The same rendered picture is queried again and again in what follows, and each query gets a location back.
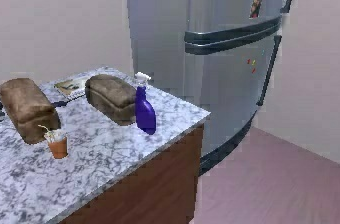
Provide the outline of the purple spray bottle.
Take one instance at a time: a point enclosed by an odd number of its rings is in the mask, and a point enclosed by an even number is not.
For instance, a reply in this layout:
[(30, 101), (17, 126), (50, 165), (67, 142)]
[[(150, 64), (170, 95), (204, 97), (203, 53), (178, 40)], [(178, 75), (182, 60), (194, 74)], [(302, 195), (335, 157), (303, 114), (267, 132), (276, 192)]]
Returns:
[(153, 106), (146, 99), (146, 88), (151, 77), (145, 73), (135, 74), (138, 86), (135, 98), (135, 116), (137, 127), (149, 135), (156, 132), (156, 114)]

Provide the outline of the brown bread loaf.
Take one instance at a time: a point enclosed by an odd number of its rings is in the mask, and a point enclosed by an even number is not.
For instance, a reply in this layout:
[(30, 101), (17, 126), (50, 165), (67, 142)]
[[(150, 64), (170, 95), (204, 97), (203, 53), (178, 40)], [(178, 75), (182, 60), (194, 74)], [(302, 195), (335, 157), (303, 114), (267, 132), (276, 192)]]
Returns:
[(60, 118), (47, 96), (29, 78), (16, 78), (0, 85), (0, 101), (17, 132), (27, 144), (44, 140), (46, 130), (61, 128)]
[(85, 83), (88, 103), (120, 126), (135, 122), (136, 89), (121, 78), (98, 74)]

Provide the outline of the grey fridge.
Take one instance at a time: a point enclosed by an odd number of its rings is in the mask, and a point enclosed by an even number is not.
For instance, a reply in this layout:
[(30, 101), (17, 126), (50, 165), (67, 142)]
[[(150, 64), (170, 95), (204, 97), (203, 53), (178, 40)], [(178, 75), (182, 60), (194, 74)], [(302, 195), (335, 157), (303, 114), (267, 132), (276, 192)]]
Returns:
[(262, 0), (259, 16), (250, 18), (252, 2), (127, 0), (134, 70), (210, 113), (202, 173), (228, 156), (249, 131), (260, 107), (273, 38), (289, 13), (280, 12), (286, 0)]

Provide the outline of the marble top wooden counter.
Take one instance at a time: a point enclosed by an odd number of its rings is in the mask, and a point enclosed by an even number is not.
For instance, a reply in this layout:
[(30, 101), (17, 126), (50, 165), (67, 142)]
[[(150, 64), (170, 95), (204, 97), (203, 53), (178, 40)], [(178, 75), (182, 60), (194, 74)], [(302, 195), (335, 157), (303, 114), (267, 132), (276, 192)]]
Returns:
[(26, 144), (9, 119), (0, 123), (0, 224), (59, 224), (203, 124), (208, 111), (155, 87), (147, 99), (157, 116), (148, 135), (119, 126), (85, 98), (59, 108), (68, 154), (52, 156), (47, 143)]

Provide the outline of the spiral bound notebook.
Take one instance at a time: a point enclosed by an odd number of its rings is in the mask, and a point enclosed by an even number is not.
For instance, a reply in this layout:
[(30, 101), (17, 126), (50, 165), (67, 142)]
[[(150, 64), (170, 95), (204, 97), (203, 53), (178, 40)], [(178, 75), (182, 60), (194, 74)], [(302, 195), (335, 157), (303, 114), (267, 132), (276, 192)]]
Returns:
[(54, 87), (67, 99), (75, 100), (85, 95), (88, 77), (76, 78), (56, 83)]

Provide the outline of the colourful fridge magnet picture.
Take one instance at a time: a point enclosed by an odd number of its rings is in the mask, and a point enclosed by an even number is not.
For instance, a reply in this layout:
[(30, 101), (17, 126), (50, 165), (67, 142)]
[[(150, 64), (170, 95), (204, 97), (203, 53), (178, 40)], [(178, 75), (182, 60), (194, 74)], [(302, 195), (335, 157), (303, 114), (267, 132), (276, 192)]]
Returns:
[(262, 0), (253, 0), (250, 8), (250, 18), (257, 18), (259, 16)]

